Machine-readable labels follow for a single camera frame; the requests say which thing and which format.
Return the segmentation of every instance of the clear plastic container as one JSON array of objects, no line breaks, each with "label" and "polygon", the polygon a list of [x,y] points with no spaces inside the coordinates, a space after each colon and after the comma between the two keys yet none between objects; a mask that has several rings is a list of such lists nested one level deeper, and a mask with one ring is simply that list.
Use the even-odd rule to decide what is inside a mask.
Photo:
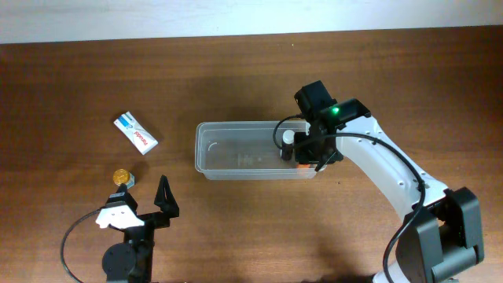
[{"label": "clear plastic container", "polygon": [[[313,178],[314,168],[284,161],[273,142],[277,121],[209,122],[196,129],[196,170],[210,180],[274,180]],[[306,131],[304,121],[286,121],[277,131]]]}]

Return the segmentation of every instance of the robotic arm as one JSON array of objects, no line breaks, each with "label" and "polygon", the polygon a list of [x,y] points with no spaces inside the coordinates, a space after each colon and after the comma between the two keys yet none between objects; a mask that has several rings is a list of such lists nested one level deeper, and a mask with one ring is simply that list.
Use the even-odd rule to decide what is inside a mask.
[{"label": "robotic arm", "polygon": [[[296,160],[300,164],[316,164],[318,171],[346,156],[383,192],[404,223],[402,227],[408,225],[396,239],[398,262],[389,267],[393,282],[442,282],[482,262],[479,202],[469,189],[452,191],[417,166],[383,132],[360,101],[337,103],[321,81],[303,87],[295,99],[302,112],[298,116],[310,124],[309,132],[295,133]],[[408,161],[420,178],[400,157]],[[422,207],[418,208],[420,182],[425,196]],[[444,221],[440,227],[438,219]],[[384,272],[379,272],[373,282],[389,280]]]},{"label": "robotic arm", "polygon": [[179,216],[179,208],[166,176],[162,176],[154,204],[160,211],[136,215],[138,204],[122,184],[108,198],[96,219],[100,228],[124,232],[123,243],[114,244],[103,255],[102,267],[107,282],[145,283],[152,277],[154,230],[166,228]]}]

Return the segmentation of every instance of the wood grain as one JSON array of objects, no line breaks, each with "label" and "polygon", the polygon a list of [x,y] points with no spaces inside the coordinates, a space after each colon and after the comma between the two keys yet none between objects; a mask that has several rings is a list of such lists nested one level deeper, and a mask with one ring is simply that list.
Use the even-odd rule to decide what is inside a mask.
[{"label": "wood grain", "polygon": [[[503,277],[503,27],[142,39],[0,46],[2,282],[67,282],[60,240],[131,169],[139,213],[168,176],[181,208],[156,232],[162,282],[301,282],[372,274],[399,222],[349,160],[311,180],[211,182],[194,169],[204,121],[297,113],[321,79],[357,97],[422,168],[480,200],[486,259],[459,278]],[[160,143],[142,156],[112,121],[131,111]],[[102,282],[122,234],[90,220],[67,261]]]}]

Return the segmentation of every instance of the black cable wire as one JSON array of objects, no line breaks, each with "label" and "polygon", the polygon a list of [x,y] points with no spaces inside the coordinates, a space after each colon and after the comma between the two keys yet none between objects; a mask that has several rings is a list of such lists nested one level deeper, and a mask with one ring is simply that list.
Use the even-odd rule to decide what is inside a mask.
[{"label": "black cable wire", "polygon": [[384,250],[384,255],[383,255],[383,269],[384,269],[384,275],[386,276],[386,279],[388,280],[389,283],[394,283],[393,279],[391,279],[390,271],[388,269],[387,261],[389,260],[389,256],[391,254],[391,250],[393,249],[393,246],[395,243],[398,241],[398,239],[403,235],[404,231],[409,228],[410,224],[416,217],[419,215],[419,211],[424,205],[424,200],[426,199],[426,188],[424,187],[424,181],[417,172],[416,168],[398,151],[396,150],[393,146],[389,145],[388,143],[381,141],[379,138],[374,138],[371,136],[368,136],[366,134],[356,134],[356,133],[338,133],[338,134],[327,134],[327,135],[322,135],[319,137],[314,137],[307,139],[306,141],[302,141],[297,145],[294,145],[294,149],[298,149],[302,146],[308,145],[311,142],[315,141],[321,141],[326,138],[339,138],[339,137],[352,137],[352,138],[364,138],[372,141],[374,144],[380,144],[383,147],[389,149],[392,153],[394,153],[412,172],[414,177],[416,177],[416,180],[418,181],[418,188],[420,190],[420,198],[419,202],[417,203],[416,207],[413,210],[413,214],[410,217],[409,221],[406,223],[403,223],[400,228],[396,231],[395,235],[391,238],[390,242],[387,244],[386,249]]},{"label": "black cable wire", "polygon": [[97,210],[95,211],[92,211],[86,215],[84,215],[83,217],[81,217],[79,220],[75,221],[71,226],[70,228],[68,228],[68,230],[66,231],[66,233],[64,234],[64,237],[63,237],[63,240],[61,241],[61,247],[60,247],[60,258],[61,258],[61,264],[63,264],[63,268],[64,268],[64,271],[66,271],[68,273],[68,275],[70,275],[70,277],[77,281],[78,283],[83,283],[82,281],[80,281],[80,279],[78,279],[69,269],[68,269],[68,266],[66,265],[66,262],[64,261],[64,243],[66,242],[66,239],[68,237],[68,235],[70,234],[70,232],[75,228],[77,227],[77,225],[79,225],[82,221],[88,219],[89,217],[99,213],[101,211],[103,207],[101,208],[98,208]]},{"label": "black cable wire", "polygon": [[293,115],[293,116],[288,116],[286,118],[284,118],[283,120],[281,120],[277,125],[276,127],[274,128],[274,131],[273,131],[273,141],[274,141],[274,144],[279,148],[279,149],[283,149],[283,147],[277,143],[277,140],[276,140],[276,132],[277,132],[277,129],[280,127],[280,125],[286,121],[286,120],[289,120],[289,119],[294,119],[294,118],[303,118],[304,115],[302,114],[297,114],[297,115]]}]

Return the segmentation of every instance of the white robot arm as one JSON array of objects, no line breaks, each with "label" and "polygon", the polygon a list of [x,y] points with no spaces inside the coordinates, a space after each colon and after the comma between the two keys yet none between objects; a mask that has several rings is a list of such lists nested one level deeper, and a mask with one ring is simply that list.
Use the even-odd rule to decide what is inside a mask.
[{"label": "white robot arm", "polygon": [[[367,134],[395,147],[417,172],[421,174],[426,189],[424,206],[433,204],[446,196],[443,192],[447,185],[437,181],[426,171],[415,164],[391,139],[383,132],[374,117],[359,117],[346,123],[340,133]],[[336,138],[339,152],[353,161],[376,184],[379,190],[390,201],[400,221],[413,211],[420,192],[417,180],[405,164],[391,151],[383,146],[374,145],[372,141],[362,138]]]},{"label": "white robot arm", "polygon": [[[482,262],[479,202],[469,189],[452,191],[417,166],[360,101],[337,103],[321,81],[304,86],[295,99],[302,114],[289,118],[304,118],[310,124],[309,131],[294,135],[296,161],[316,164],[319,171],[349,158],[376,184],[403,223],[385,252],[388,276],[379,272],[374,283],[440,283]],[[439,219],[445,224],[439,226]],[[396,241],[397,262],[388,266]]]}]

